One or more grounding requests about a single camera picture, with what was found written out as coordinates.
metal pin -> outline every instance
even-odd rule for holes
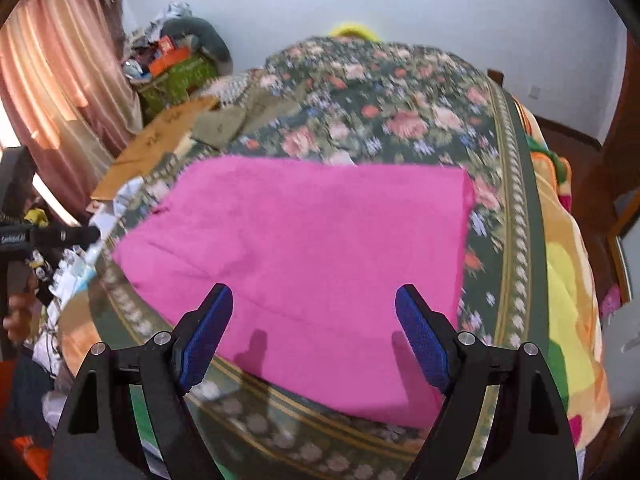
[[[159,345],[166,345],[171,341],[171,334],[168,332],[158,332],[154,337],[154,342]]]
[[[538,347],[533,343],[524,343],[522,349],[529,355],[536,355],[538,353]]]
[[[104,352],[107,349],[107,345],[105,345],[104,343],[100,342],[100,343],[96,343],[95,345],[93,345],[91,347],[91,353],[93,355],[100,355],[102,352]]]
[[[476,342],[476,336],[474,336],[471,332],[460,332],[458,334],[458,341],[460,341],[463,345],[472,345]]]

pink towel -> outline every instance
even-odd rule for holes
[[[473,187],[459,168],[193,164],[115,259],[167,321],[216,282],[234,295],[218,355],[350,415],[428,428],[442,398],[396,318],[413,283],[457,326]]]

electrical outlet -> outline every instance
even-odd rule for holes
[[[537,99],[540,97],[540,88],[537,86],[532,86],[529,89],[529,97],[531,97],[532,99]]]

wooden floor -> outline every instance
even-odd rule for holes
[[[613,198],[601,177],[602,157],[593,146],[564,133],[542,128],[549,149],[564,156],[572,168],[572,214],[582,232],[596,284],[598,303],[616,282],[607,249],[607,232],[616,221]]]

blue gripper pad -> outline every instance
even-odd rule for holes
[[[178,383],[184,392],[202,382],[231,319],[234,304],[231,289],[225,285],[217,295],[211,296],[210,293],[198,309],[198,314],[203,308],[207,310],[182,352],[182,371]]]
[[[396,316],[427,382],[446,394],[452,382],[447,353],[404,286],[396,292]]]

